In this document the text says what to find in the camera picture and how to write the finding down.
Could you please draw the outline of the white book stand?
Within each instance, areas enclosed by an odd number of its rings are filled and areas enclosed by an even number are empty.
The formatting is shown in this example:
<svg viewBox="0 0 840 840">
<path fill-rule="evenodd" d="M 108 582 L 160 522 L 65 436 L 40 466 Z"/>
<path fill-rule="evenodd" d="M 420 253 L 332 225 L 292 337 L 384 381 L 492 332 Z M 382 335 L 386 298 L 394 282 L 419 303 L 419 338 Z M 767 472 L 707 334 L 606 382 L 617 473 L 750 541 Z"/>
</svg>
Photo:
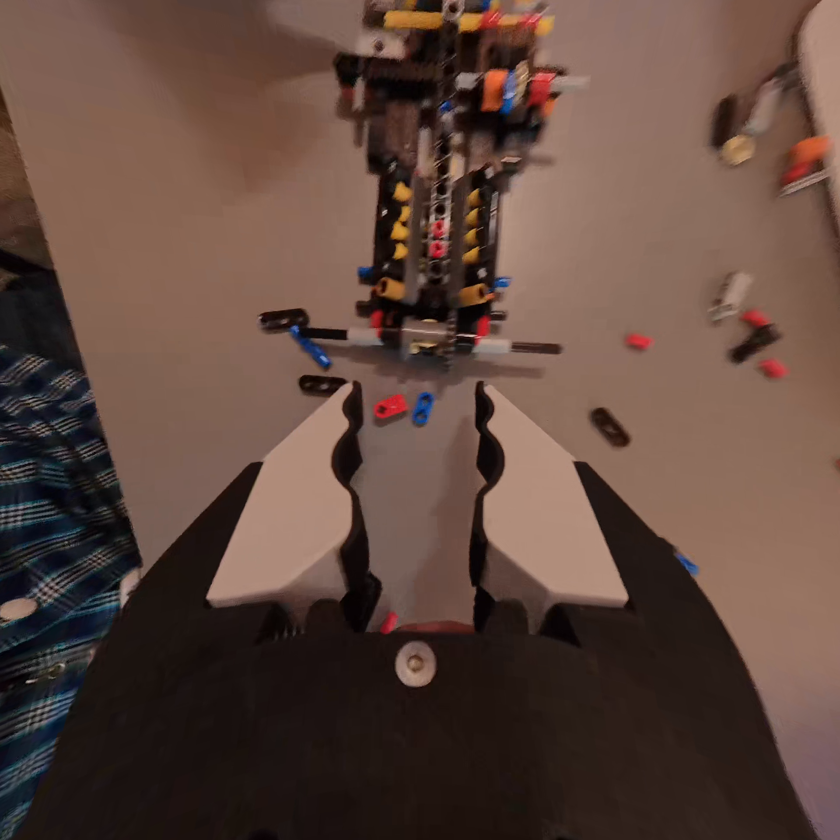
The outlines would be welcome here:
<svg viewBox="0 0 840 840">
<path fill-rule="evenodd" d="M 839 2 L 819 1 L 804 14 L 792 40 L 805 110 L 815 133 L 833 144 L 825 180 L 826 205 L 839 237 Z"/>
</svg>

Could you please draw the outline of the orange lego piece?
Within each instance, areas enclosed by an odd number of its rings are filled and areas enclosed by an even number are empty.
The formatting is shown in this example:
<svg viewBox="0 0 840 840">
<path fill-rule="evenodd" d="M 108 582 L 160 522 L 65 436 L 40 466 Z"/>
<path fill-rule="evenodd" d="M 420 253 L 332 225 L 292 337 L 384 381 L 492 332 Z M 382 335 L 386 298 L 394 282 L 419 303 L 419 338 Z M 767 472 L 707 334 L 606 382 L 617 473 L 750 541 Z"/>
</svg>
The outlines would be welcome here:
<svg viewBox="0 0 840 840">
<path fill-rule="evenodd" d="M 787 186 L 816 172 L 832 151 L 833 141 L 827 134 L 812 136 L 791 147 L 787 154 L 780 183 Z"/>
</svg>

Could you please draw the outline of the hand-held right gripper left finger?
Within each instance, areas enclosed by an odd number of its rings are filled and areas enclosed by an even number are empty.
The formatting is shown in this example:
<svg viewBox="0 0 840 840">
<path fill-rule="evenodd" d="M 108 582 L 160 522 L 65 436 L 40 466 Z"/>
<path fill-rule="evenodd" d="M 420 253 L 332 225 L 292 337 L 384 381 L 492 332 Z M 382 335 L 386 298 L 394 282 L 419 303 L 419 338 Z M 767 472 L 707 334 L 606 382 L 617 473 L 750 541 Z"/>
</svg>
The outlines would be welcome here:
<svg viewBox="0 0 840 840">
<path fill-rule="evenodd" d="M 331 601 L 352 631 L 367 631 L 382 583 L 352 485 L 363 423 L 362 387 L 351 381 L 269 451 L 206 592 L 211 607 L 276 604 L 301 627 Z"/>
</svg>

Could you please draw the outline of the blue lego axle pin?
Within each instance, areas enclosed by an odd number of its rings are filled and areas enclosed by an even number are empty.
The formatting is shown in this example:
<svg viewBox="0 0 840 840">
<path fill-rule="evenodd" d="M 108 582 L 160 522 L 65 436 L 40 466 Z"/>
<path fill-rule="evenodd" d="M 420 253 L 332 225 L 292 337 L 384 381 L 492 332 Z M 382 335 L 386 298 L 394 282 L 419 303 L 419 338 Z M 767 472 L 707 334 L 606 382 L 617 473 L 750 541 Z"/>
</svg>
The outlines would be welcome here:
<svg viewBox="0 0 840 840">
<path fill-rule="evenodd" d="M 289 329 L 289 335 L 295 341 L 297 346 L 303 351 L 322 371 L 329 371 L 332 368 L 332 360 L 326 351 L 317 344 L 313 339 L 309 338 L 302 331 L 300 325 L 293 325 Z"/>
</svg>

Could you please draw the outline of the person's plaid shirt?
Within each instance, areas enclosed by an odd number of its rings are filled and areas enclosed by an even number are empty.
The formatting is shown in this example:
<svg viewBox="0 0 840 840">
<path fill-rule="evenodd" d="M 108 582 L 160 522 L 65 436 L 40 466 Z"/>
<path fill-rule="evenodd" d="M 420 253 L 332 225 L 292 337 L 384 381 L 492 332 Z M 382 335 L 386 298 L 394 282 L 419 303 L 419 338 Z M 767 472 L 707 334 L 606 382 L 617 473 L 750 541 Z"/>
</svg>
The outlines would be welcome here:
<svg viewBox="0 0 840 840">
<path fill-rule="evenodd" d="M 58 279 L 2 282 L 1 828 L 13 838 L 141 559 Z"/>
</svg>

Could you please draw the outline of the light grey lego connector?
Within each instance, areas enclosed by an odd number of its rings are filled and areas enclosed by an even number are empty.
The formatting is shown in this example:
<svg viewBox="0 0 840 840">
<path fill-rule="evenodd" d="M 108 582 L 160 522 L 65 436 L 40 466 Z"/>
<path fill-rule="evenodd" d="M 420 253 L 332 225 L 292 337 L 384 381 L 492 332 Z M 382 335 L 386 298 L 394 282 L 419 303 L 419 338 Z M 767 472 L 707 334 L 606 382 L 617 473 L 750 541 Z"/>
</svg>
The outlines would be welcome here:
<svg viewBox="0 0 840 840">
<path fill-rule="evenodd" d="M 785 76 L 773 76 L 760 86 L 752 110 L 742 127 L 744 134 L 758 138 L 770 130 L 788 87 Z"/>
<path fill-rule="evenodd" d="M 707 311 L 709 323 L 717 326 L 739 314 L 753 281 L 753 275 L 743 270 L 735 270 L 727 274 L 717 289 Z"/>
</svg>

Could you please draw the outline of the black lego pin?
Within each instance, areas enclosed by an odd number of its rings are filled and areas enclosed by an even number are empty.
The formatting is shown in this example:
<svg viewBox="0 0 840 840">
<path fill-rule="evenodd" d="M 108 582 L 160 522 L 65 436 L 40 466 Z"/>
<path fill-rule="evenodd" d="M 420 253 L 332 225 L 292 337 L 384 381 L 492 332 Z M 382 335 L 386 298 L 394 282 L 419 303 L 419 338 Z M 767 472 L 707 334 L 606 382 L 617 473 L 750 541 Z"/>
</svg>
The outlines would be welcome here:
<svg viewBox="0 0 840 840">
<path fill-rule="evenodd" d="M 718 102 L 710 124 L 709 145 L 712 149 L 721 150 L 735 135 L 738 113 L 739 97 L 736 94 L 730 94 Z"/>
</svg>

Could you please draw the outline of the lego car chassis model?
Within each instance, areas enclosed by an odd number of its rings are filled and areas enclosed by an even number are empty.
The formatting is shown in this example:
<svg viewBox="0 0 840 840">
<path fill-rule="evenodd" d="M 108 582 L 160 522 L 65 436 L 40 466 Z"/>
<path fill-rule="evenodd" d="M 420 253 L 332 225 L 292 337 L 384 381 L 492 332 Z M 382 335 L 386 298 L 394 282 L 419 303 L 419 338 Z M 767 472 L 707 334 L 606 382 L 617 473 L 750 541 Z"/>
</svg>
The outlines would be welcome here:
<svg viewBox="0 0 840 840">
<path fill-rule="evenodd" d="M 357 329 L 310 340 L 433 356 L 559 355 L 494 324 L 502 204 L 556 102 L 583 89 L 543 54 L 549 2 L 364 2 L 355 45 L 333 62 L 340 103 L 377 179 L 369 289 Z"/>
</svg>

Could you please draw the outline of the black lego connector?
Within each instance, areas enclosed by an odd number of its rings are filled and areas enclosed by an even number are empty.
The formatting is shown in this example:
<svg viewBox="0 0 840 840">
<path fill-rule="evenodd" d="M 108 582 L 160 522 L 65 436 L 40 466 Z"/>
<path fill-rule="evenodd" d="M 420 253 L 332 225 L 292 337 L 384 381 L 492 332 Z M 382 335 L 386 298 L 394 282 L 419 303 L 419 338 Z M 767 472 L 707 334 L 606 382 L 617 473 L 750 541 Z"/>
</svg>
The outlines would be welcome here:
<svg viewBox="0 0 840 840">
<path fill-rule="evenodd" d="M 773 323 L 766 323 L 751 330 L 749 335 L 728 352 L 733 364 L 743 364 L 768 349 L 782 338 L 782 333 Z"/>
</svg>

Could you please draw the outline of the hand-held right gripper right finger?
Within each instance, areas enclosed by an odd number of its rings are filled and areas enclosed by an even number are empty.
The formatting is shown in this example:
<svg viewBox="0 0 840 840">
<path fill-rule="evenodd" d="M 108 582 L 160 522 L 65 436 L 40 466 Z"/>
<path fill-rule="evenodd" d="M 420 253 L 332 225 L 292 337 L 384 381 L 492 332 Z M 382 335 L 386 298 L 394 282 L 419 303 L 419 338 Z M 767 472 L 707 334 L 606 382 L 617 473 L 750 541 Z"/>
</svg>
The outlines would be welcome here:
<svg viewBox="0 0 840 840">
<path fill-rule="evenodd" d="M 562 624 L 559 609 L 630 603 L 577 460 L 495 386 L 475 388 L 480 479 L 469 534 L 474 626 L 502 603 L 527 633 Z"/>
</svg>

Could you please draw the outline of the black three-hole lego liftarm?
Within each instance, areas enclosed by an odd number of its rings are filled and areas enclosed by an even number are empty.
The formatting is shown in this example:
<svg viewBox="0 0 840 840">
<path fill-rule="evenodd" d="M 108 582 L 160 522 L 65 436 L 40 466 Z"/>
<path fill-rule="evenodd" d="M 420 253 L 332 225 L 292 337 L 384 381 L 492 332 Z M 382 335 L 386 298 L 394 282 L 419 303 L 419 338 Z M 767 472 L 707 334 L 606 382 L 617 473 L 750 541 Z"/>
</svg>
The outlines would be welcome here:
<svg viewBox="0 0 840 840">
<path fill-rule="evenodd" d="M 592 409 L 590 421 L 593 428 L 613 448 L 625 448 L 631 444 L 631 435 L 609 409 L 602 406 Z"/>
</svg>

